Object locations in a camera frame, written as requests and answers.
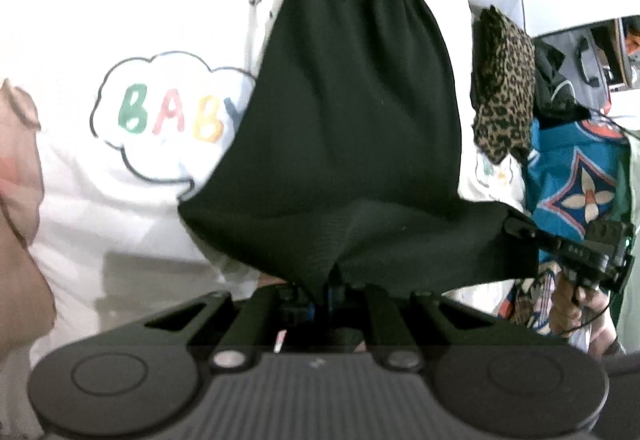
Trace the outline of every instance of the silver screw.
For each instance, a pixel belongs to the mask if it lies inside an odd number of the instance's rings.
[[[225,370],[239,368],[245,362],[245,354],[242,352],[236,352],[236,350],[224,350],[213,356],[213,363],[219,368],[223,368]]]
[[[396,350],[391,352],[386,359],[386,362],[392,368],[398,368],[399,370],[410,370],[420,364],[420,357],[414,352],[409,350]]]

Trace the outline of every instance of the speech bubble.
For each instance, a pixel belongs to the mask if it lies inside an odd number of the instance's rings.
[[[133,57],[105,75],[91,113],[95,137],[140,179],[199,190],[233,142],[255,87],[239,68],[187,52]]]

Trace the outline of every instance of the human hand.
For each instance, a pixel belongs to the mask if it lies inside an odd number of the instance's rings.
[[[578,301],[578,306],[572,302],[574,296]],[[567,337],[567,331],[579,327],[582,324],[582,307],[586,307],[595,314],[600,314],[591,323],[591,343],[590,354],[601,356],[616,339],[616,327],[607,305],[609,297],[600,290],[585,290],[567,281],[561,272],[556,277],[556,290],[551,296],[552,308],[549,314],[549,327],[551,332],[561,337]]]

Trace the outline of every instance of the leopard print fabric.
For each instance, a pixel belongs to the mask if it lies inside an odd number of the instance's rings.
[[[509,153],[526,163],[536,89],[533,42],[495,7],[479,20],[481,58],[476,60],[476,119],[478,148],[499,165]]]

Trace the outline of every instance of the person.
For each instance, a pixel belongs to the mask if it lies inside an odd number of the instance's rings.
[[[566,336],[565,330],[582,324],[582,310],[585,307],[595,312],[602,313],[591,323],[591,342],[589,354],[596,358],[625,353],[618,341],[616,327],[609,311],[609,296],[600,290],[585,290],[579,287],[576,300],[580,306],[572,302],[575,286],[560,273],[556,278],[556,290],[551,296],[552,306],[549,313],[549,327],[551,333]]]

